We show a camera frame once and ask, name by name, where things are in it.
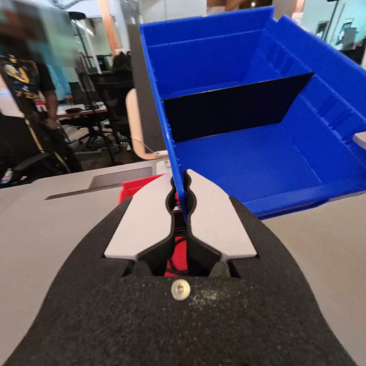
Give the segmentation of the black office chair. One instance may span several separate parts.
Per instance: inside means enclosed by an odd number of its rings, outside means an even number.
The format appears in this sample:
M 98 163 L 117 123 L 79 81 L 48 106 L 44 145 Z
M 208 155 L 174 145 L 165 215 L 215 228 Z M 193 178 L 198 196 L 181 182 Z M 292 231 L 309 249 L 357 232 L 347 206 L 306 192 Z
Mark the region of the black office chair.
M 102 74 L 88 74 L 96 92 L 104 103 L 112 135 L 117 144 L 128 143 L 133 149 L 129 120 L 126 109 L 126 97 L 134 88 L 132 71 L 119 69 Z

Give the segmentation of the black divider of blue bin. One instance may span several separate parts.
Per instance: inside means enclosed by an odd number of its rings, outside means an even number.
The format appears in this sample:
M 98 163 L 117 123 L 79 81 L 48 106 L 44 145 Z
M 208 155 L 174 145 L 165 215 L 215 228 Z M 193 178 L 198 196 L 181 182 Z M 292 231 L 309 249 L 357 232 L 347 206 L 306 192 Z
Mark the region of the black divider of blue bin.
M 173 140 L 184 142 L 280 123 L 314 72 L 163 101 Z

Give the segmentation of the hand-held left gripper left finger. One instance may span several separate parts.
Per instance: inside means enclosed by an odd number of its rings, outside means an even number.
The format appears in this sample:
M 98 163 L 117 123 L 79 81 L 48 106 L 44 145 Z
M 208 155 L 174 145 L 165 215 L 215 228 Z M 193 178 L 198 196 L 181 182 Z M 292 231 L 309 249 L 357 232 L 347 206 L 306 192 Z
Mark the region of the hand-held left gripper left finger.
M 165 173 L 140 188 L 130 200 L 104 256 L 142 260 L 171 241 L 174 232 L 175 186 Z

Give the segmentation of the red plastic bin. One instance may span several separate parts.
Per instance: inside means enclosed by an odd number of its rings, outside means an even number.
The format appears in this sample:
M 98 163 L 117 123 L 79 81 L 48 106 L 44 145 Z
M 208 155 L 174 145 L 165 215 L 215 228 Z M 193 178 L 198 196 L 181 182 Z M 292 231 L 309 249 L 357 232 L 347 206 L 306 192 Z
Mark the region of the red plastic bin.
M 125 199 L 133 197 L 141 188 L 161 176 L 162 174 L 123 182 L 121 184 L 121 191 L 118 203 L 121 204 Z M 173 235 L 175 248 L 172 256 L 167 261 L 167 266 L 164 274 L 164 276 L 166 277 L 178 277 L 188 275 L 188 266 L 186 261 L 186 224 L 183 218 L 183 213 L 181 209 L 178 208 L 179 200 L 177 198 L 177 194 L 175 194 L 175 204 L 176 205 L 173 210 L 175 218 L 175 230 Z

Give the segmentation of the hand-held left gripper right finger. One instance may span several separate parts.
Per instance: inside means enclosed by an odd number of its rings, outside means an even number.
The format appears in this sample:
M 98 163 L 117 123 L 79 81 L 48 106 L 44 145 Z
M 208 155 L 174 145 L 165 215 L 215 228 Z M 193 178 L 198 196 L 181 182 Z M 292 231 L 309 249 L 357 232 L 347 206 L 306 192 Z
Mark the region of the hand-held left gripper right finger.
M 197 172 L 185 171 L 189 238 L 220 260 L 253 258 L 257 251 L 229 195 Z

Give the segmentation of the wood-framed dark board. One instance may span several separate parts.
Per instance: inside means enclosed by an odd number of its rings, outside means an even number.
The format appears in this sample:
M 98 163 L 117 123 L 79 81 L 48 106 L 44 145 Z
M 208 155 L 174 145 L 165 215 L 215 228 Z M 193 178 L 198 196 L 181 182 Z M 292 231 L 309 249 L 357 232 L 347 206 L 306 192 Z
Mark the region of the wood-framed dark board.
M 139 26 L 127 25 L 134 88 L 126 96 L 133 149 L 144 160 L 168 159 L 141 42 Z

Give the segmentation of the blue plastic bin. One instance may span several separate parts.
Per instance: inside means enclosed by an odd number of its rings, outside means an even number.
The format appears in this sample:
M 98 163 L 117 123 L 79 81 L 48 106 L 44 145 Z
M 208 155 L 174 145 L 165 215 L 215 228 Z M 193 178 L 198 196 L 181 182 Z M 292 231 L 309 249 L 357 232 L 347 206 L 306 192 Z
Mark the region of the blue plastic bin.
M 141 24 L 154 100 L 184 210 L 191 169 L 259 218 L 365 191 L 365 70 L 274 8 Z M 314 72 L 278 124 L 176 143 L 163 101 Z

